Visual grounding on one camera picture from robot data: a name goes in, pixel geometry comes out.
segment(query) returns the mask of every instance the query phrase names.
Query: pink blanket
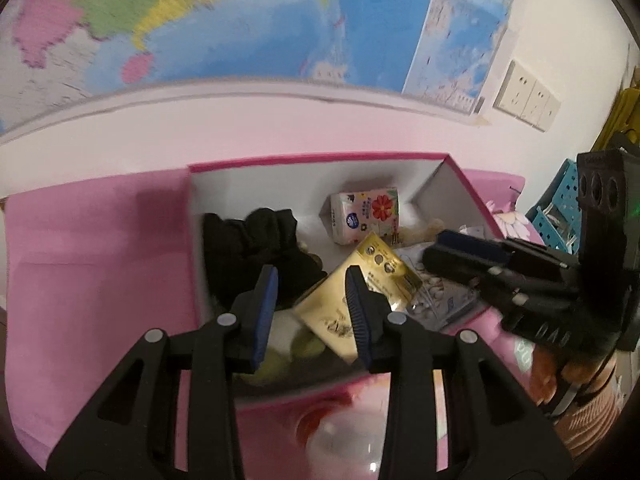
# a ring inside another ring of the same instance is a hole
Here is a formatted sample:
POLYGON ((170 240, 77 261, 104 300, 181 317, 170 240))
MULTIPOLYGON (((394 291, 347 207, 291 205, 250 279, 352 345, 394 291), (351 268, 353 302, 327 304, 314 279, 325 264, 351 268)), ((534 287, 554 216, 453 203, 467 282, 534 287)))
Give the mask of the pink blanket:
POLYGON ((184 169, 9 198, 7 400, 42 467, 146 330, 196 328, 189 196, 184 169))

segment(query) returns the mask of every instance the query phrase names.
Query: blue plastic basket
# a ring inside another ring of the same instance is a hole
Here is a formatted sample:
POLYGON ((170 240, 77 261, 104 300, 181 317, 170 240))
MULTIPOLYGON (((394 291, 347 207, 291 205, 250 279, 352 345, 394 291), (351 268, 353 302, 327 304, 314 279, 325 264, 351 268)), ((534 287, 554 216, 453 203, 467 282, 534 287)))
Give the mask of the blue plastic basket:
POLYGON ((577 237, 572 245, 574 252, 577 252, 580 244, 580 223, 582 222, 582 213, 578 208, 578 167, 572 160, 567 162, 569 165, 551 203, 558 208, 571 231, 577 237))
POLYGON ((532 224, 533 227, 536 228, 536 231, 538 231, 538 234, 542 238, 542 241, 547 247, 551 247, 568 253, 569 248, 564 243, 564 240, 562 240, 562 237, 560 236, 558 231, 556 231, 554 225, 549 221, 542 209, 540 209, 540 206, 538 206, 536 210, 538 214, 534 218, 532 224))

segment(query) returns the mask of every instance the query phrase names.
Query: wall socket panel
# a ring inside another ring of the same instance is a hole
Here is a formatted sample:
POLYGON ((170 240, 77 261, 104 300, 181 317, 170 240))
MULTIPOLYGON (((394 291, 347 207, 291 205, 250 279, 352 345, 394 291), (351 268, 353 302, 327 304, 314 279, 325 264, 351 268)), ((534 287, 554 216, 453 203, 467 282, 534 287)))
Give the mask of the wall socket panel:
POLYGON ((532 126, 537 126, 547 101, 549 101, 549 92, 540 81, 536 81, 520 118, 532 126))
POLYGON ((494 108, 546 132, 560 111, 560 104, 541 81, 514 60, 509 65, 494 108))
POLYGON ((522 65, 511 61, 494 107, 519 117, 527 105, 536 82, 536 78, 522 65))

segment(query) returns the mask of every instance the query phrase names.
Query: gold wrapper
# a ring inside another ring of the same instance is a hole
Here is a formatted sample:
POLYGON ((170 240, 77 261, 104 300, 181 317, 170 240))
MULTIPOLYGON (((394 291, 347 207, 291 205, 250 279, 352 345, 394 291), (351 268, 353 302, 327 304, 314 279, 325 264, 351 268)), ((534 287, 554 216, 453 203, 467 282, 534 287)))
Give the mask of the gold wrapper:
POLYGON ((344 293, 344 275, 352 265, 360 266, 368 287, 384 294, 392 310, 404 310, 422 286, 420 277, 371 233, 340 267, 298 301, 294 313, 348 363, 358 357, 344 293))

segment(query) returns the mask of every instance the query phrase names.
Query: pink storage box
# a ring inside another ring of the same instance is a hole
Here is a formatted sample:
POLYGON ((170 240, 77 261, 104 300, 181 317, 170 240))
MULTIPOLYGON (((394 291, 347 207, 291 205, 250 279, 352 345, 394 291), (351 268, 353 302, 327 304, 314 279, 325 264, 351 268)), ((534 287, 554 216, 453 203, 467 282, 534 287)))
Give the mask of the pink storage box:
MULTIPOLYGON (((449 228, 482 226, 487 236, 501 237, 460 168, 433 153, 199 164, 10 197, 6 384, 23 446, 44 467, 66 427, 147 329, 174 334, 209 319, 200 215, 244 218, 257 207, 292 208, 299 238, 331 271, 352 248, 331 241, 329 195, 383 186, 398 188, 401 224, 441 218, 449 228)), ((315 395, 323 390, 319 385, 315 395)), ((247 476, 304 478, 303 451, 288 440, 289 430, 276 427, 274 406, 239 412, 247 476)))

